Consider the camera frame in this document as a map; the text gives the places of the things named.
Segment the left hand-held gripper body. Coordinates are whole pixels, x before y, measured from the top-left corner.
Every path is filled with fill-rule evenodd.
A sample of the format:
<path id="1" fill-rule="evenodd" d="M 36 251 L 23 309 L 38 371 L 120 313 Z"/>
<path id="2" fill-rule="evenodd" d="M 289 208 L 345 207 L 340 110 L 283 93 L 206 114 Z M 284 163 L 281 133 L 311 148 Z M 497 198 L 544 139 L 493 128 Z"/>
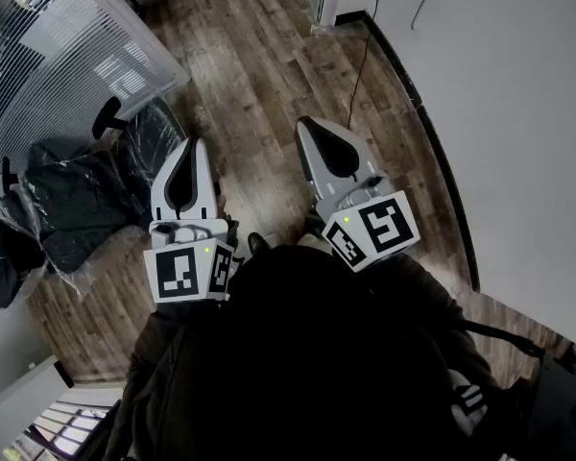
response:
<path id="1" fill-rule="evenodd" d="M 150 235 L 143 255 L 156 303 L 226 298 L 233 257 L 226 220 L 154 221 Z"/>

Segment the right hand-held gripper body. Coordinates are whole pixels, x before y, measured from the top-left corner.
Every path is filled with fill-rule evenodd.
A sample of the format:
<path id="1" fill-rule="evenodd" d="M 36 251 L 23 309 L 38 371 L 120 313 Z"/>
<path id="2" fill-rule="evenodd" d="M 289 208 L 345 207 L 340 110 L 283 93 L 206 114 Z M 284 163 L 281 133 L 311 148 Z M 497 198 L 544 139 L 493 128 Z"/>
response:
<path id="1" fill-rule="evenodd" d="M 382 173 L 319 200 L 316 210 L 323 238 L 355 273 L 420 241 L 405 192 Z"/>

